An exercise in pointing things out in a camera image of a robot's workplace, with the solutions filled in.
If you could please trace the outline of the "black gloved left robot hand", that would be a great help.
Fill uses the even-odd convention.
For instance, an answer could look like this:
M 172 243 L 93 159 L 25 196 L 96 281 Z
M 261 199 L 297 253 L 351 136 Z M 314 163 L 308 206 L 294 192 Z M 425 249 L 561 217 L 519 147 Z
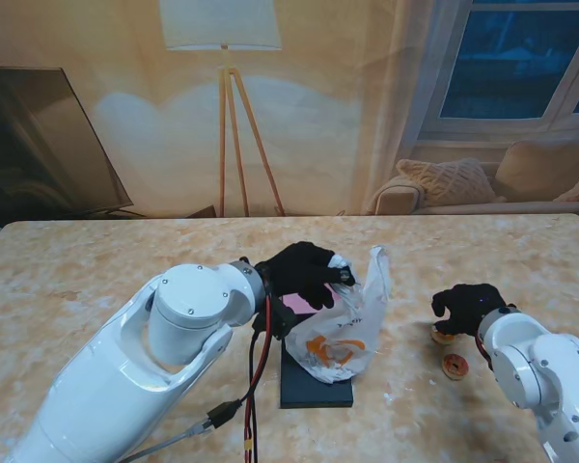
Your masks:
M 334 306 L 331 285 L 354 286 L 349 267 L 330 267 L 335 253 L 312 242 L 293 243 L 255 268 L 269 283 L 276 297 L 297 294 L 311 308 L 319 311 Z

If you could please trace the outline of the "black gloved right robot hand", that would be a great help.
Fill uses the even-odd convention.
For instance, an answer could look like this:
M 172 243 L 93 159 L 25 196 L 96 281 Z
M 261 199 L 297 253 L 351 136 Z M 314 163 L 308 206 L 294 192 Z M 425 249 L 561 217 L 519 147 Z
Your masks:
M 499 290 L 490 284 L 457 284 L 435 293 L 431 301 L 437 317 L 449 312 L 447 319 L 436 321 L 434 326 L 439 333 L 450 336 L 475 336 L 483 318 L 504 307 L 513 307 L 513 304 L 507 304 Z

